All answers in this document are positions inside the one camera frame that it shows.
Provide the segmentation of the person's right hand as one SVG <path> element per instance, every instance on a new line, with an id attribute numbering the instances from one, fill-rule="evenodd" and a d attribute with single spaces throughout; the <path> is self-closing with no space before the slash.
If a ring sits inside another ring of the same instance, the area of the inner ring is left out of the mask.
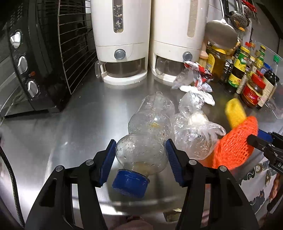
<path id="1" fill-rule="evenodd" d="M 273 186 L 269 195 L 269 201 L 272 201 L 276 197 L 281 185 L 282 185 L 282 175 L 278 173 L 273 182 Z"/>

